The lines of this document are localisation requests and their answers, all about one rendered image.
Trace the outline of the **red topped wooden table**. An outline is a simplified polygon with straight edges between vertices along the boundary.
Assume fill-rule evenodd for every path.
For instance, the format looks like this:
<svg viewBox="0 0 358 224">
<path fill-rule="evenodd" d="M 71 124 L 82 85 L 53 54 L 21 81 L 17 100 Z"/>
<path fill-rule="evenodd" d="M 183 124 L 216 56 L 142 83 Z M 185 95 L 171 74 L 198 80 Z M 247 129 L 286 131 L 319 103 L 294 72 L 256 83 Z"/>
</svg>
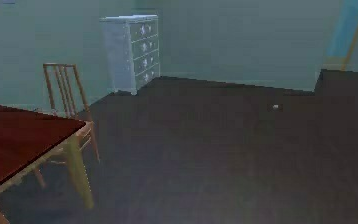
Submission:
<svg viewBox="0 0 358 224">
<path fill-rule="evenodd" d="M 62 118 L 0 105 L 0 193 L 19 182 L 54 155 L 63 155 L 84 204 L 94 206 L 80 137 L 92 129 L 88 121 Z M 0 211 L 0 224 L 10 224 Z"/>
</svg>

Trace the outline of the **brown wooden slatted chair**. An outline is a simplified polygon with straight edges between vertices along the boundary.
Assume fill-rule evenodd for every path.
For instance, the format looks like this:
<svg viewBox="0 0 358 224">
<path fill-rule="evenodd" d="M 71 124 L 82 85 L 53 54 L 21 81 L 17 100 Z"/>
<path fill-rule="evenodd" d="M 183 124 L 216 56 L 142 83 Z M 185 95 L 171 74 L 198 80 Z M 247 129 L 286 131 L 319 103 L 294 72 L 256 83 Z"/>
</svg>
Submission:
<svg viewBox="0 0 358 224">
<path fill-rule="evenodd" d="M 42 67 L 43 67 L 43 74 L 46 81 L 48 99 L 49 99 L 52 115 L 56 115 L 56 116 L 61 115 L 65 118 L 72 118 L 72 119 L 78 118 L 77 104 L 73 96 L 73 88 L 70 82 L 70 77 L 73 77 L 75 79 L 81 97 L 81 101 L 83 104 L 83 109 L 87 115 L 87 119 L 85 120 L 85 122 L 88 125 L 87 128 L 85 128 L 83 131 L 80 131 L 78 133 L 80 150 L 83 150 L 88 144 L 91 144 L 97 161 L 100 161 L 99 149 L 97 146 L 95 130 L 94 130 L 94 122 L 86 99 L 86 94 L 83 85 L 80 81 L 77 65 L 64 64 L 64 63 L 44 63 Z M 56 80 L 56 84 L 58 87 L 58 91 L 63 106 L 62 111 L 58 111 L 58 109 L 56 108 L 54 91 L 51 84 L 51 76 L 54 76 Z"/>
</svg>

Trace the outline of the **white chest of drawers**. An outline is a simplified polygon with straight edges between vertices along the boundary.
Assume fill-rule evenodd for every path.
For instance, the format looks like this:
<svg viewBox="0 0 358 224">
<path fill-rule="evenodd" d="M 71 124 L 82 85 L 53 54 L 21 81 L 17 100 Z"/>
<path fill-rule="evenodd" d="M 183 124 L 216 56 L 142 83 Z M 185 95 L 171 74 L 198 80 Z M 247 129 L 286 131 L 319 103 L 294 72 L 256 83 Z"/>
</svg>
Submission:
<svg viewBox="0 0 358 224">
<path fill-rule="evenodd" d="M 161 76 L 157 15 L 107 16 L 100 23 L 112 92 L 136 95 Z"/>
</svg>

